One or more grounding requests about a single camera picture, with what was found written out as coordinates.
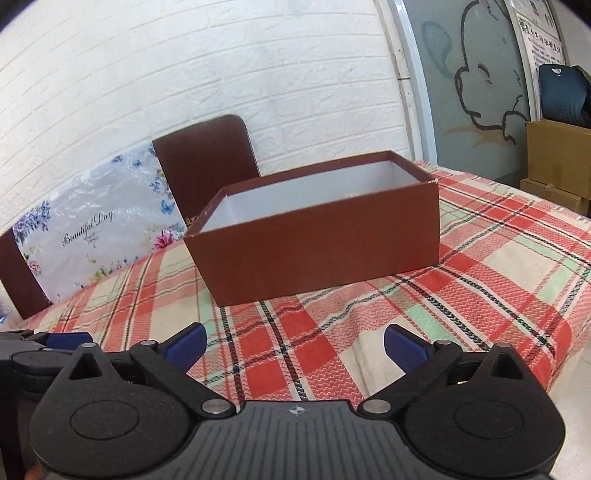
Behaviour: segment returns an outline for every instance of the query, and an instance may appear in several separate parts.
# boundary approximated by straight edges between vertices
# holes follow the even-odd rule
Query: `white brick wall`
[[[121,149],[224,113],[262,174],[410,156],[373,0],[36,0],[0,33],[0,229]]]

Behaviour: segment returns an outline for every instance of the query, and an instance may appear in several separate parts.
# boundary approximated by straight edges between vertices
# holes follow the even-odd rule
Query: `cardboard box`
[[[544,200],[549,200],[557,205],[562,205],[575,213],[581,215],[587,215],[589,211],[589,201],[578,195],[564,190],[557,189],[556,187],[548,186],[539,181],[530,179],[521,180],[521,190],[533,195],[537,195]]]
[[[184,241],[219,306],[384,277],[439,261],[436,180],[393,152],[221,189]]]
[[[528,178],[591,199],[591,129],[551,120],[525,128]]]

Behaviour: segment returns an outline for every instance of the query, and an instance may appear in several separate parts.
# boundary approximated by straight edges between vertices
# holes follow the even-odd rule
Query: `floor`
[[[552,470],[555,480],[591,478],[591,342],[577,364],[568,390],[556,406],[566,424],[566,441]]]

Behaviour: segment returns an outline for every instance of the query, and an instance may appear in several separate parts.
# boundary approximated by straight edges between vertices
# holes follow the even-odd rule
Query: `chair backrest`
[[[242,118],[225,115],[153,141],[185,223],[223,187],[259,177]]]
[[[540,65],[542,116],[579,127],[591,127],[591,85],[572,67],[546,63]]]
[[[192,125],[153,144],[186,223],[199,215],[220,188],[259,176],[246,125],[235,115]],[[12,229],[0,236],[0,281],[23,319],[51,305]]]

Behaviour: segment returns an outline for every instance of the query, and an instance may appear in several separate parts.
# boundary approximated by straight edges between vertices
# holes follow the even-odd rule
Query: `plaid tablecloth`
[[[471,351],[509,342],[549,388],[590,333],[590,221],[471,174],[424,168],[440,186],[436,267],[218,308],[180,241],[28,324],[88,331],[118,351],[202,322],[209,343],[189,374],[236,402],[357,405],[402,375],[382,344],[390,323]]]

